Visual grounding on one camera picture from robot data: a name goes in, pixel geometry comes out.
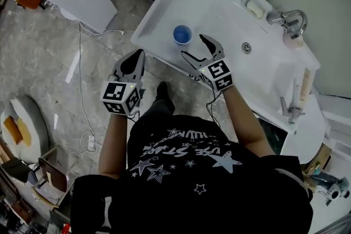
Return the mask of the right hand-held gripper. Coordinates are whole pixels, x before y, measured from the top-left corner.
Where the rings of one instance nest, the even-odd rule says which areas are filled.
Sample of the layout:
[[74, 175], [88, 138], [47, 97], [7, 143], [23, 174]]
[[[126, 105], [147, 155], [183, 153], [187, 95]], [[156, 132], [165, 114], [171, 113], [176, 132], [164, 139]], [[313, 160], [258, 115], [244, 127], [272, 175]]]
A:
[[214, 38], [199, 34], [202, 42], [207, 46], [212, 55], [212, 59], [198, 59], [186, 51], [181, 51], [183, 59], [196, 71], [195, 77], [207, 84], [215, 92], [220, 92], [233, 85], [228, 60], [224, 55], [222, 45]]

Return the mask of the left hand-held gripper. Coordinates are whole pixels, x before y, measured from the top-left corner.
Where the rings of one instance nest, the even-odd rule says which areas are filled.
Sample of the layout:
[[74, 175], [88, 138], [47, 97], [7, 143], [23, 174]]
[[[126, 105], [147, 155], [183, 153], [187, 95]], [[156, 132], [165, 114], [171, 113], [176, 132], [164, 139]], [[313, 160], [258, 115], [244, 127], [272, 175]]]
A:
[[114, 66], [113, 75], [104, 81], [100, 93], [108, 112], [129, 116], [142, 99], [141, 78], [144, 74], [145, 52], [138, 49], [120, 58]]

